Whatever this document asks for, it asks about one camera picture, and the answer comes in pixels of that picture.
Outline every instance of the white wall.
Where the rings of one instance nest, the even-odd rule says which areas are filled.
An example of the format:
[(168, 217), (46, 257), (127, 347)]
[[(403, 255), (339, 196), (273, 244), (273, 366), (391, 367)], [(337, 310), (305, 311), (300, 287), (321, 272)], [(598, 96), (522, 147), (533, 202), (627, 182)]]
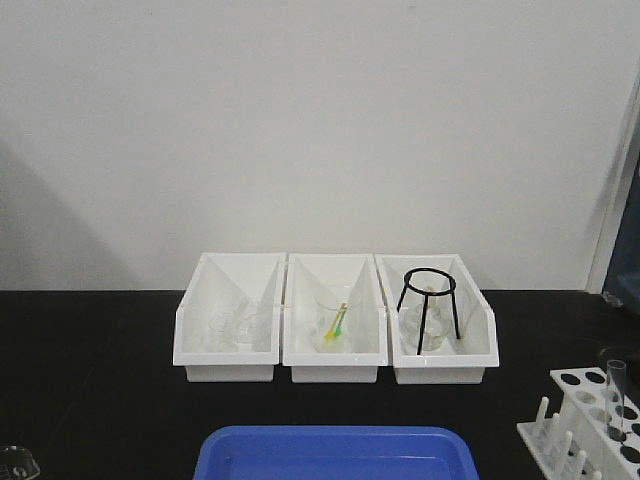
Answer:
[(638, 2), (0, 0), (0, 288), (202, 251), (462, 254), (585, 287)]

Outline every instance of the transparent glassware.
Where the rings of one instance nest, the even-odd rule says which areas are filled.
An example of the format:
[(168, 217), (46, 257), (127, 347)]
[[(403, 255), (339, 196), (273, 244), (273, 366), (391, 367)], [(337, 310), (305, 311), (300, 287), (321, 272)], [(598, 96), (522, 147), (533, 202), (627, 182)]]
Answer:
[(622, 360), (607, 361), (607, 382), (604, 391), (606, 400), (606, 431), (609, 438), (624, 440), (624, 392), (627, 378), (627, 364)]
[(315, 324), (311, 328), (311, 343), (318, 353), (351, 352), (349, 341), (354, 309), (360, 299), (352, 295), (350, 285), (331, 285), (314, 292)]
[[(429, 352), (439, 349), (451, 331), (453, 317), (447, 313), (446, 308), (442, 308), (441, 303), (441, 297), (429, 300), (422, 339), (422, 351)], [(418, 348), (422, 309), (423, 302), (406, 310), (404, 308), (401, 309), (400, 334), (405, 344), (405, 350), (411, 354), (415, 354)]]

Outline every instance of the test tube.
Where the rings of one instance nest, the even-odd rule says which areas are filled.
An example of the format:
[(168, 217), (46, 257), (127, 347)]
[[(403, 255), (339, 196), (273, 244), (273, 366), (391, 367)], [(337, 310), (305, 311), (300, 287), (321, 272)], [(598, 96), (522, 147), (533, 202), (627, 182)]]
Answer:
[(627, 376), (627, 364), (622, 360), (607, 361), (607, 383), (604, 396), (606, 398), (606, 432), (609, 438), (622, 442), (624, 430), (624, 387)]

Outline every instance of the test tube rack peg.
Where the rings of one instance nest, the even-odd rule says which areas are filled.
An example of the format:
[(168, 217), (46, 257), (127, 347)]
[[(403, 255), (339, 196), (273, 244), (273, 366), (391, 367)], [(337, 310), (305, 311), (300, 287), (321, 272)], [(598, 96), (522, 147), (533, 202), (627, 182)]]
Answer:
[(625, 397), (614, 413), (623, 434), (611, 435), (602, 370), (552, 370), (551, 377), (564, 393), (560, 411), (546, 418), (542, 397), (535, 421), (517, 425), (547, 480), (640, 480), (640, 410)]

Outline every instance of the glass beaker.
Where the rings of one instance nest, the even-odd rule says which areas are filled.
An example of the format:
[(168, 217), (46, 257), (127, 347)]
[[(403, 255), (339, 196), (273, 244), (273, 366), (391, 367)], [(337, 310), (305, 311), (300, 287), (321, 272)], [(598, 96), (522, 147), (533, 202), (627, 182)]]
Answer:
[[(446, 308), (441, 307), (442, 298), (431, 298), (428, 302), (424, 336), (422, 337), (423, 351), (430, 352), (439, 349), (451, 331), (453, 318), (447, 314)], [(405, 344), (405, 350), (412, 354), (416, 352), (420, 340), (423, 306), (424, 302), (420, 302), (414, 307), (400, 310), (401, 313), (404, 313), (400, 316), (400, 334)]]
[(314, 293), (315, 325), (311, 343), (318, 353), (351, 351), (353, 313), (360, 304), (350, 285), (330, 285)]

